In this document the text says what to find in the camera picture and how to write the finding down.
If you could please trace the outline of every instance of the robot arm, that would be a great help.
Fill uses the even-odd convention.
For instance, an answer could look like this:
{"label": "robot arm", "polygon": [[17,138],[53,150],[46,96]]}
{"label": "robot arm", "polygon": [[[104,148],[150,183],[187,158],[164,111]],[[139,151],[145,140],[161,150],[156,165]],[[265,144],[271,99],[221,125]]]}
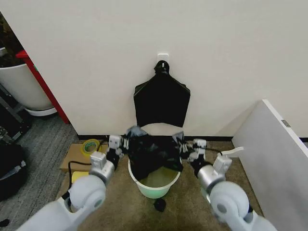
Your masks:
{"label": "robot arm", "polygon": [[106,185],[123,156],[119,146],[120,137],[110,136],[107,154],[94,152],[91,155],[89,175],[77,179],[67,193],[45,205],[17,231],[76,231],[84,219],[103,204]]}
{"label": "robot arm", "polygon": [[233,231],[277,231],[251,208],[247,194],[239,185],[225,181],[225,173],[232,160],[220,153],[211,165],[205,161],[206,141],[194,140],[194,144],[196,149],[190,154],[188,162],[200,181],[202,195],[211,204],[217,218],[226,222]]}

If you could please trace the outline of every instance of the cardboard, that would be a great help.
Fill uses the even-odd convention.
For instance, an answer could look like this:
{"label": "cardboard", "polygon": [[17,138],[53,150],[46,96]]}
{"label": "cardboard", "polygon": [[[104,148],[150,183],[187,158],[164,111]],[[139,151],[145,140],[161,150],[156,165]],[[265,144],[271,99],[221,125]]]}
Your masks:
{"label": "cardboard", "polygon": [[[68,149],[68,152],[66,154],[66,157],[64,158],[60,169],[64,172],[68,172],[68,162],[69,161],[78,161],[82,163],[90,163],[90,157],[85,156],[84,154],[81,153],[81,143],[73,143]],[[108,148],[107,144],[102,145],[102,153],[106,153],[106,150]],[[89,171],[91,169],[90,165],[79,165],[75,163],[71,163],[71,169],[72,172],[74,171]]]}

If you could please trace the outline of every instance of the tape roll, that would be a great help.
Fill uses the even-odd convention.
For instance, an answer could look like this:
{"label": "tape roll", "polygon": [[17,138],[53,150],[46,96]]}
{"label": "tape roll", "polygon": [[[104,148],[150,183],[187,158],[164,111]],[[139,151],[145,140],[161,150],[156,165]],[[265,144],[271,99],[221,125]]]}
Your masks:
{"label": "tape roll", "polygon": [[81,146],[81,153],[85,156],[90,156],[94,151],[97,150],[100,142],[96,139],[90,139],[85,141]]}

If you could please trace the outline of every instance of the carpet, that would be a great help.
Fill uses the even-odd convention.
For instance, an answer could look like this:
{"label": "carpet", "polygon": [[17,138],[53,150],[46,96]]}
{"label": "carpet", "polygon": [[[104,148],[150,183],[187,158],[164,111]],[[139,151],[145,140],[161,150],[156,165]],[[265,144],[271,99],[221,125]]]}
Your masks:
{"label": "carpet", "polygon": [[27,181],[18,193],[0,202],[0,220],[11,222],[0,231],[14,231],[26,220],[53,201],[65,174],[59,170],[72,142],[78,141],[72,125],[58,115],[34,118],[31,129],[19,140],[26,151]]}
{"label": "carpet", "polygon": [[[231,142],[208,142],[209,148],[222,151],[233,148]],[[216,153],[207,151],[207,160],[214,162]],[[110,183],[107,185],[104,204],[92,213],[80,226],[79,231],[226,231],[212,215],[210,205],[200,192],[200,184],[193,169],[183,163],[178,181],[163,197],[167,203],[164,212],[155,210],[154,199],[143,196],[128,172],[128,158],[120,160]],[[248,195],[251,206],[259,214],[261,209],[251,189],[248,178],[238,158],[227,172],[227,180],[240,185]],[[68,176],[64,179],[58,197],[67,191]]]}

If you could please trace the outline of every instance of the black cable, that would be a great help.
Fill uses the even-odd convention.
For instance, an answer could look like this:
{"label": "black cable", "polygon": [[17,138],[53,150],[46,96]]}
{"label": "black cable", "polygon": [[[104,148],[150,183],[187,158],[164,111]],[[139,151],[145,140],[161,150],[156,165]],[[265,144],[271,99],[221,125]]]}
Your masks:
{"label": "black cable", "polygon": [[68,189],[72,187],[72,169],[71,169],[71,163],[79,164],[79,165],[91,165],[90,163],[82,163],[78,161],[70,161],[68,162],[68,174],[69,174],[69,186]]}
{"label": "black cable", "polygon": [[100,145],[98,145],[98,147],[97,147],[96,151],[98,151],[98,150],[99,150],[99,148],[101,147],[101,145],[102,145],[104,142],[107,142],[107,141],[106,141],[106,140],[104,140],[104,139],[102,139],[102,141],[100,142]]}

